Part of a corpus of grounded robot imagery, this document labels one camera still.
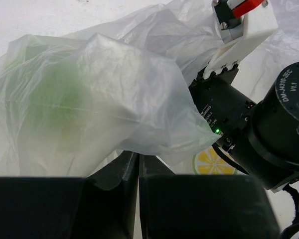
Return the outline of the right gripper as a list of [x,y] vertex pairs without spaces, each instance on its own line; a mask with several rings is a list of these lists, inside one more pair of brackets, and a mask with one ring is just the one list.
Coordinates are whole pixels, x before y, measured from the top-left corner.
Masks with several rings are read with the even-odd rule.
[[234,159],[255,159],[258,155],[248,141],[248,131],[256,103],[231,85],[238,71],[235,64],[205,79],[202,69],[189,90],[199,113],[220,136],[216,145]]

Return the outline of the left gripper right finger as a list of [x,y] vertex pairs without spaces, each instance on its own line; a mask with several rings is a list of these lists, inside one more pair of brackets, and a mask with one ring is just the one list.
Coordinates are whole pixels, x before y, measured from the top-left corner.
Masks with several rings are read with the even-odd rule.
[[140,156],[145,239],[277,239],[280,228],[262,184],[246,175],[175,174]]

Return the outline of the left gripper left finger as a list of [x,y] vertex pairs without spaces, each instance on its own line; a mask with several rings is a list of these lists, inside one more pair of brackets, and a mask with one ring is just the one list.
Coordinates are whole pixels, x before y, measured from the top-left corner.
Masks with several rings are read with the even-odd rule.
[[131,239],[139,155],[87,177],[0,177],[0,239]]

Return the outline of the translucent plastic bag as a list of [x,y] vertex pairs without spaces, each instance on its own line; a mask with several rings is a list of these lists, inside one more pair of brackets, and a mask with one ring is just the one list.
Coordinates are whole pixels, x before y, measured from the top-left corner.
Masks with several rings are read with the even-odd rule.
[[86,177],[115,150],[177,165],[218,136],[188,86],[223,41],[208,0],[174,0],[0,57],[0,176]]

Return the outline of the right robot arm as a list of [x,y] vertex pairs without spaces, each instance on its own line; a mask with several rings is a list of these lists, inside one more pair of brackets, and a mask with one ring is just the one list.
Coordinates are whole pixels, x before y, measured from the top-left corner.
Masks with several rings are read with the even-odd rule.
[[291,194],[296,208],[284,239],[299,233],[299,62],[288,65],[256,103],[232,86],[238,68],[189,86],[193,101],[219,139],[212,145],[228,164]]

